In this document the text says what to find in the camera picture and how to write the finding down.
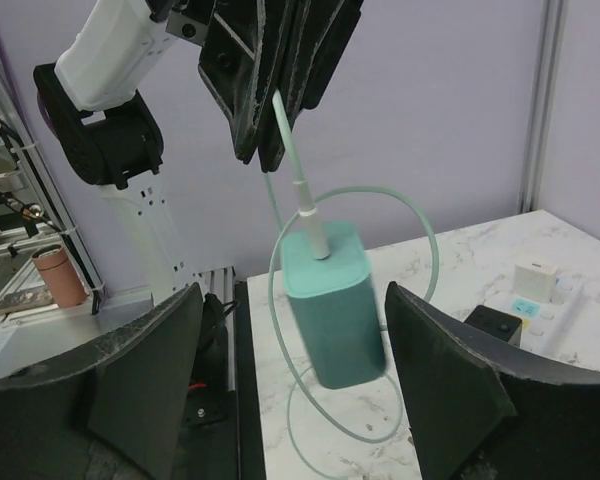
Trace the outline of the teal charger adapter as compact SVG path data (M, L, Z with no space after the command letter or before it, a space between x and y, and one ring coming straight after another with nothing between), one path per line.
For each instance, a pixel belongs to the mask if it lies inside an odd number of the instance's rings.
M283 284L319 383L337 390L386 371L372 270L355 226L324 225L330 255L314 258L304 231L281 242Z

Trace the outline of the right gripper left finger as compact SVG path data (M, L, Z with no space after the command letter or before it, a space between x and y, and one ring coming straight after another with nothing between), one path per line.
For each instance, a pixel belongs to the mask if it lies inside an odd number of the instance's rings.
M0 378L0 479L167 479L203 316L192 285Z

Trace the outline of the white cube charger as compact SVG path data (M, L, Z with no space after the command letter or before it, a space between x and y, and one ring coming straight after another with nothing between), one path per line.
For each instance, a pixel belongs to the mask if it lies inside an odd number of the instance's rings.
M549 303L557 283L556 265L537 260L521 260L514 268L513 292L521 297Z

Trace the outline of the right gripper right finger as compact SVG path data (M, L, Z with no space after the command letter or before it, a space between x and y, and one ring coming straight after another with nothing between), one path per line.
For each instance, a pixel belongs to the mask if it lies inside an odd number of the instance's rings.
M424 479L600 479L600 371L512 346L392 282L394 363Z

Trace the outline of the black cube plug adapter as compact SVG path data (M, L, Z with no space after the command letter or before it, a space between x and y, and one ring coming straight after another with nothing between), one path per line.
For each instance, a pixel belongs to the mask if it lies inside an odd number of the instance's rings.
M477 305L464 323L512 346L521 344L523 321L517 316Z

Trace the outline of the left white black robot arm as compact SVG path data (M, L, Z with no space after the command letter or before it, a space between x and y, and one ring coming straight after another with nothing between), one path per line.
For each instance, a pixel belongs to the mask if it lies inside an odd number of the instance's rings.
M316 108L358 24L358 1L100 1L74 43L33 77L74 172L116 208L153 301L201 282L159 179L164 140L138 87L176 40L225 115L236 158L289 155L276 116Z

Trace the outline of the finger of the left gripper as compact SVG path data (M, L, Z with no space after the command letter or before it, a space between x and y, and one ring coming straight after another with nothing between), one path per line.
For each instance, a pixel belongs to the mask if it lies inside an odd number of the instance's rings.
M275 126L273 94L293 125L319 105L361 17L361 1L261 1L259 163L276 171L285 153Z
M199 74L230 128L235 157L251 162L264 135L290 25L288 1L216 1Z

